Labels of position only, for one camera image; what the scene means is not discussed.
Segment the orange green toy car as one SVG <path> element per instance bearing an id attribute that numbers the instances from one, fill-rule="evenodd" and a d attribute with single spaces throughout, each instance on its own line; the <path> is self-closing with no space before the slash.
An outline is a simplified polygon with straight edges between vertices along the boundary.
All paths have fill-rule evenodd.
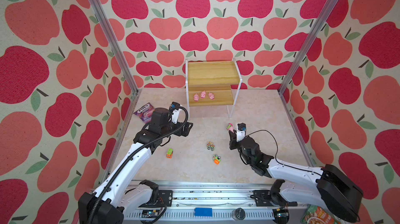
<path id="1" fill-rule="evenodd" d="M 167 158 L 172 158 L 173 152 L 174 152 L 174 150 L 172 148 L 169 148 L 168 151 L 167 151 L 166 157 Z"/>

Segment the yellow green toy car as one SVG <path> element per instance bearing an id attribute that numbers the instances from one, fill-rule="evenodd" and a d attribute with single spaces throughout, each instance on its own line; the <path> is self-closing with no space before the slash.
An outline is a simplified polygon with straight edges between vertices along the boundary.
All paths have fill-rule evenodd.
<path id="1" fill-rule="evenodd" d="M 211 150 L 211 151 L 214 151 L 215 145 L 214 145 L 212 142 L 208 142 L 208 143 L 207 143 L 207 149 L 208 149 L 208 150 Z"/>

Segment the wooden two-tier shelf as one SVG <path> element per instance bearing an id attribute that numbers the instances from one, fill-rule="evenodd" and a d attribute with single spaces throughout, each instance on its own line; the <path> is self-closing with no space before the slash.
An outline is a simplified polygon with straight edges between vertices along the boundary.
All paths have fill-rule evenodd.
<path id="1" fill-rule="evenodd" d="M 235 59 L 230 61 L 185 61 L 185 95 L 187 110 L 199 106 L 225 106 L 228 117 L 231 118 L 236 106 L 242 85 L 242 76 Z M 208 97 L 209 92 L 215 99 Z M 193 97 L 198 94 L 200 99 L 195 102 Z"/>

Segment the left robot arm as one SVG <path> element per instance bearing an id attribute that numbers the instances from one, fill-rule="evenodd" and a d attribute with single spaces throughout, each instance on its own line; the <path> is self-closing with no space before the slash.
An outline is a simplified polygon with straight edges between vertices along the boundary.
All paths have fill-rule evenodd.
<path id="1" fill-rule="evenodd" d="M 126 188 L 145 162 L 161 146 L 164 138 L 187 136 L 193 126 L 188 111 L 173 102 L 169 108 L 155 108 L 151 121 L 133 139 L 128 153 L 118 167 L 92 193 L 84 193 L 78 201 L 81 224 L 121 224 L 126 211 L 143 204 L 155 204 L 158 184 L 143 180 L 133 190 Z"/>

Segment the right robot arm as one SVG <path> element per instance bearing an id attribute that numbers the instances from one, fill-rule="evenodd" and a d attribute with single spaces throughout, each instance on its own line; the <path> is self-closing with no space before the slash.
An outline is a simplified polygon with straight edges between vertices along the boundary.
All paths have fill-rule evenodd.
<path id="1" fill-rule="evenodd" d="M 362 189 L 333 165 L 307 167 L 291 164 L 263 153 L 245 131 L 230 130 L 229 148 L 237 150 L 242 162 L 259 176 L 274 178 L 269 190 L 271 202 L 316 205 L 348 223 L 360 221 Z"/>

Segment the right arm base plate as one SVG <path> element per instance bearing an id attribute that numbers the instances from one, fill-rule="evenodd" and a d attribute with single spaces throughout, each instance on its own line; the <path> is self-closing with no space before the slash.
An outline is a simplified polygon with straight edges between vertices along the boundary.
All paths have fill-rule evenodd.
<path id="1" fill-rule="evenodd" d="M 297 202 L 288 202 L 279 193 L 270 193 L 269 190 L 254 190 L 250 196 L 257 207 L 296 207 Z"/>

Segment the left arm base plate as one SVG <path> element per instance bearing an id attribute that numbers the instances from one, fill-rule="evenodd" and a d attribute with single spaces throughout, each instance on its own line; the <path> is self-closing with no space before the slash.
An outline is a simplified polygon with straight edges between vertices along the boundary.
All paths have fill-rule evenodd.
<path id="1" fill-rule="evenodd" d="M 158 190 L 153 192 L 150 200 L 140 207 L 171 207 L 173 199 L 173 190 Z"/>

